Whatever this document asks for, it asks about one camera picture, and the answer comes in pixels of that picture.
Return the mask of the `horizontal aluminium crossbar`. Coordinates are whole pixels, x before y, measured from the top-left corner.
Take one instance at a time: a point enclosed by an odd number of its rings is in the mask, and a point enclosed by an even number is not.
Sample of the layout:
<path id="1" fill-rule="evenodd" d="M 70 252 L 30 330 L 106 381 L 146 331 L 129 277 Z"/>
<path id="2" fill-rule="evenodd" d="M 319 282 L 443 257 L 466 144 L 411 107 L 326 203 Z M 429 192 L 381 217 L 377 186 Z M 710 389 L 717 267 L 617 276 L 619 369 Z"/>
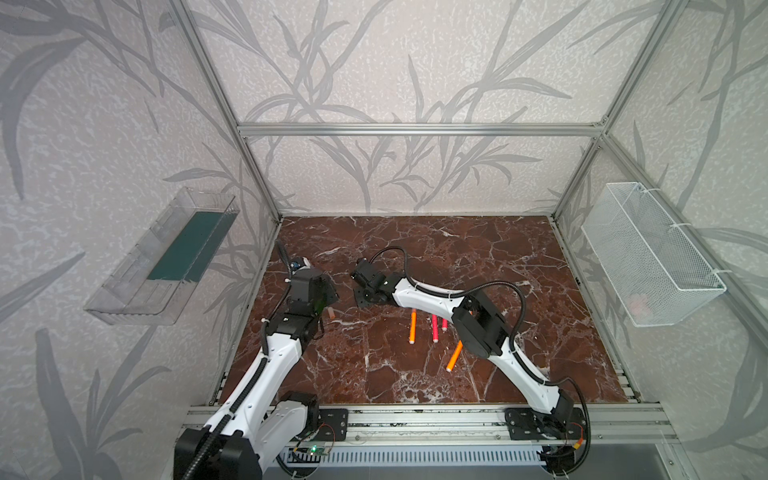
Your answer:
<path id="1" fill-rule="evenodd" d="M 596 137 L 590 123 L 248 123 L 237 127 L 244 138 L 262 136 L 575 136 Z"/>

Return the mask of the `thick pink marker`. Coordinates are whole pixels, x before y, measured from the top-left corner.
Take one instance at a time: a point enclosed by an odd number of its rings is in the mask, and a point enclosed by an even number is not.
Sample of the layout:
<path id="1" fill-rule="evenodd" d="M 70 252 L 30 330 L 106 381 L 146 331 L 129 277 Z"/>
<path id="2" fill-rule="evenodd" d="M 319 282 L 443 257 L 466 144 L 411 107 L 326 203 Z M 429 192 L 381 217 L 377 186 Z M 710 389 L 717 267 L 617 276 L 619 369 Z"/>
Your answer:
<path id="1" fill-rule="evenodd" d="M 434 314 L 431 315 L 431 336 L 432 336 L 432 342 L 438 343 L 439 341 L 438 319 L 437 319 L 437 316 Z"/>

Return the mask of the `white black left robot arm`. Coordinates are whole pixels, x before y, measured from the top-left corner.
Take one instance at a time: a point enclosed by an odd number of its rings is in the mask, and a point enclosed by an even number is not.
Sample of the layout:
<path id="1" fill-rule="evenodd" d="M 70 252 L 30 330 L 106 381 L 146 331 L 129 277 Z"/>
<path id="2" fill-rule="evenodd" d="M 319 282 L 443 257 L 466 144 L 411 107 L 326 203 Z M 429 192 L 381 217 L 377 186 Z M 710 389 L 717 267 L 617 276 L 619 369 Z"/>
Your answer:
<path id="1" fill-rule="evenodd" d="M 261 349 L 238 385 L 200 429 L 176 442 L 174 479 L 260 479 L 294 438 L 318 429 L 314 394 L 289 393 L 268 409 L 288 373 L 338 301 L 332 278 L 303 266 L 290 277 L 274 311 L 262 320 Z"/>

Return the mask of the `clear plastic wall tray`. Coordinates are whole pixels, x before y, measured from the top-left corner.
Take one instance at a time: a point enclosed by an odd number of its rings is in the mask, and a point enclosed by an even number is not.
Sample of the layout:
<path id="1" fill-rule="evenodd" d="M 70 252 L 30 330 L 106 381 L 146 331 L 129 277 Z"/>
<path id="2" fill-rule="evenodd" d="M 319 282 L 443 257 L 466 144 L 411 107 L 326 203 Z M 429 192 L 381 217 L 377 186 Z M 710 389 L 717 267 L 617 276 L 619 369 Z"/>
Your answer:
<path id="1" fill-rule="evenodd" d="M 84 310 L 108 325 L 175 324 L 239 213 L 233 194 L 181 188 Z"/>

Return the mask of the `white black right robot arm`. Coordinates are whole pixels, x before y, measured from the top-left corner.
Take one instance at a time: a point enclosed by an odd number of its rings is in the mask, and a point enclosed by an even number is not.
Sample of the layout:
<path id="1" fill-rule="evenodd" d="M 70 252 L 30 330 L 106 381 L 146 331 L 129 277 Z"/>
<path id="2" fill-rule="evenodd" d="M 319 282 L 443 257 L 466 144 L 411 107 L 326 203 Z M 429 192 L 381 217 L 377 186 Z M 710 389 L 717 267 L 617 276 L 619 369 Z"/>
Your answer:
<path id="1" fill-rule="evenodd" d="M 463 349 L 493 363 L 523 394 L 531 410 L 531 430 L 560 438 L 572 421 L 574 401 L 547 378 L 517 346 L 515 329 L 483 292 L 488 282 L 469 290 L 449 290 L 410 279 L 404 272 L 385 274 L 366 259 L 351 273 L 358 307 L 394 305 L 416 309 L 453 324 Z"/>

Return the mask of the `orange pen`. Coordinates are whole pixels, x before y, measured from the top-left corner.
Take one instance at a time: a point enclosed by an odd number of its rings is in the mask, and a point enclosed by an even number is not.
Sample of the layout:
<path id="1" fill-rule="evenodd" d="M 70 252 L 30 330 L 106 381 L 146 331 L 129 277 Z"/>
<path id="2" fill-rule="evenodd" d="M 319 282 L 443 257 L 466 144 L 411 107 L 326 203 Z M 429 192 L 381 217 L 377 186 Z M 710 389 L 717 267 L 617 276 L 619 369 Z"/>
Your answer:
<path id="1" fill-rule="evenodd" d="M 447 372 L 452 372 L 454 370 L 455 365 L 457 364 L 458 359 L 460 358 L 462 351 L 463 351 L 463 342 L 459 341 L 457 343 L 457 346 L 456 346 L 455 350 L 453 351 L 453 353 L 452 353 L 452 355 L 450 357 L 450 360 L 449 360 L 448 364 L 446 365 L 446 371 Z"/>
<path id="2" fill-rule="evenodd" d="M 415 344 L 417 320 L 418 320 L 417 310 L 412 309 L 410 314 L 410 326 L 409 326 L 409 335 L 408 335 L 408 342 L 410 345 Z"/>

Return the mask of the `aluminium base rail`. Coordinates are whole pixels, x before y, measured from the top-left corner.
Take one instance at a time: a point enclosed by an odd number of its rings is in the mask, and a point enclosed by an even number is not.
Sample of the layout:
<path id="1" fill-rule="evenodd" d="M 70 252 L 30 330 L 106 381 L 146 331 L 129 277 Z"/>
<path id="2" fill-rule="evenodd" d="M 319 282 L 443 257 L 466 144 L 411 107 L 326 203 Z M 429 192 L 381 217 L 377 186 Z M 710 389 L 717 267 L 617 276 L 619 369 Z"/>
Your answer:
<path id="1" fill-rule="evenodd" d="M 334 447 L 394 445 L 535 445 L 558 441 L 534 430 L 510 437 L 508 404 L 359 404 L 320 433 Z M 677 433 L 663 407 L 653 403 L 590 404 L 591 442 L 676 444 Z"/>

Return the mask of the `aluminium frame post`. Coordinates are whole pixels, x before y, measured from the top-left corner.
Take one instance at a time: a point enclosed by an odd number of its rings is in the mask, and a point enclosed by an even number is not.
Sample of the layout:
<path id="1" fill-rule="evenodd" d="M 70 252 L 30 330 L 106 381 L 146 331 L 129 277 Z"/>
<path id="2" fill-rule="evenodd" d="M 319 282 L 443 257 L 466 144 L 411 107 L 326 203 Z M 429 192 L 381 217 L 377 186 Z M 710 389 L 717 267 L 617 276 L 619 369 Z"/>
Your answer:
<path id="1" fill-rule="evenodd" d="M 205 83 L 213 96 L 214 102 L 220 114 L 222 115 L 226 131 L 234 141 L 236 150 L 244 160 L 251 177 L 255 181 L 256 186 L 264 198 L 271 217 L 276 223 L 280 223 L 282 220 L 282 215 L 279 212 L 277 203 L 269 190 L 267 182 L 265 181 L 265 177 L 259 168 L 257 161 L 255 160 L 250 150 L 250 147 L 239 133 L 238 121 L 234 115 L 232 107 L 228 102 L 228 99 L 226 98 L 226 94 L 218 78 L 218 75 L 216 74 L 214 65 L 205 50 L 205 46 L 197 29 L 192 11 L 182 0 L 171 0 L 170 5 L 173 14 L 177 18 L 177 23 L 183 33 L 183 36 L 191 50 L 192 56 L 202 73 Z"/>

